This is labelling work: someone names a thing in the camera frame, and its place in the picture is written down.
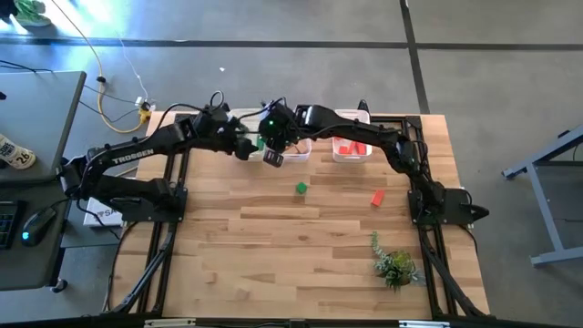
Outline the dark grey desk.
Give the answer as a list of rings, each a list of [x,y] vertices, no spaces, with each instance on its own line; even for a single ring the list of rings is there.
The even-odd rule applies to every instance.
[[[23,201],[26,205],[15,226],[9,249],[0,248],[0,292],[37,289],[56,284],[60,250],[70,203],[59,183],[47,183],[21,188],[0,189],[0,201]],[[36,246],[25,246],[22,233],[26,221],[35,213],[53,208],[55,217],[48,224],[43,239]]]

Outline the white printed drink can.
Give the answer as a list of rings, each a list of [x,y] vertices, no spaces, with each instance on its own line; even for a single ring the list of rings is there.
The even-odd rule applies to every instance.
[[[36,154],[16,145],[6,136],[0,134],[0,159],[14,169],[29,169],[36,162]]]

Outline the small artificial green plant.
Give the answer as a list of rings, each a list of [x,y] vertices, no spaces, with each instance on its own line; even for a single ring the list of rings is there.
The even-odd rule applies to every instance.
[[[373,268],[384,284],[394,292],[413,282],[420,282],[422,275],[417,270],[411,255],[407,251],[386,252],[379,244],[379,234],[373,231],[371,247],[376,259]]]

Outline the black keyboard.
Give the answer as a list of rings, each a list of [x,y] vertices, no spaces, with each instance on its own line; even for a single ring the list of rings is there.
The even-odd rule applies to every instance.
[[[11,247],[21,209],[20,201],[0,201],[0,250]]]

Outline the black computer mouse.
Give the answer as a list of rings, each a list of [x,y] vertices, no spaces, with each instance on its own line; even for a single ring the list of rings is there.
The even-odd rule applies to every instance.
[[[45,237],[50,224],[56,217],[56,210],[46,207],[35,212],[24,224],[21,243],[26,247],[35,247]]]

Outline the light grey desk top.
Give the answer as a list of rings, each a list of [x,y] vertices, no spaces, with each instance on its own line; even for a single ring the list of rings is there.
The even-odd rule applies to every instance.
[[[86,79],[84,71],[0,73],[0,134],[36,156],[28,169],[0,169],[0,186],[56,176]]]

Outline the person's shoe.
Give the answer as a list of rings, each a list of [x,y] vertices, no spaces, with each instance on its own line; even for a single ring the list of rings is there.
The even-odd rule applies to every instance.
[[[14,0],[15,20],[22,27],[50,26],[52,21],[45,16],[46,5],[42,0]]]

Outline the clear plastic bin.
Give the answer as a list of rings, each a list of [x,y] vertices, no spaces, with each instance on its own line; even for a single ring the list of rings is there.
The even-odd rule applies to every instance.
[[[309,158],[312,150],[311,142],[307,138],[304,138],[306,132],[300,130],[301,119],[295,112],[293,113],[294,119],[293,122],[291,123],[291,128],[292,131],[295,133],[295,138],[284,151],[281,151],[281,154],[284,156],[284,160],[288,162],[306,161]],[[301,140],[303,140],[306,143],[306,146],[308,147],[308,152],[305,154],[293,155],[291,152],[292,145],[297,144]]]

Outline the white plastic bin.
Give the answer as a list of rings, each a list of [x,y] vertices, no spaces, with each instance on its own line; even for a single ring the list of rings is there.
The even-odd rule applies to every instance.
[[[357,119],[360,122],[363,122],[366,124],[371,123],[370,114],[365,110],[361,110],[361,109],[335,109],[334,112],[343,118],[348,118],[351,120]],[[349,139],[334,137],[332,139],[332,159],[336,162],[339,162],[339,163],[363,163],[371,157],[371,155],[373,153],[373,147],[370,145],[365,145],[365,144],[364,144],[366,146],[366,154],[365,155],[359,155],[358,153],[355,155],[342,155],[342,154],[340,154],[339,147],[340,146],[347,146],[348,147],[351,142],[352,142],[352,140],[349,140]]]
[[[262,119],[262,114],[252,115],[258,112],[258,108],[234,108],[230,111],[232,117],[238,118],[240,123],[246,127],[248,133],[245,138],[248,138],[256,146],[256,139],[260,134],[258,133],[259,125]],[[250,154],[248,161],[259,162],[263,160],[264,151],[256,151]]]

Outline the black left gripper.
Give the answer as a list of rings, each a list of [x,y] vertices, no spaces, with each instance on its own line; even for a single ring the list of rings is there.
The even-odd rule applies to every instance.
[[[259,150],[252,141],[245,138],[243,125],[238,118],[229,118],[221,128],[213,131],[214,151],[235,153],[240,160],[248,160],[250,154]]]

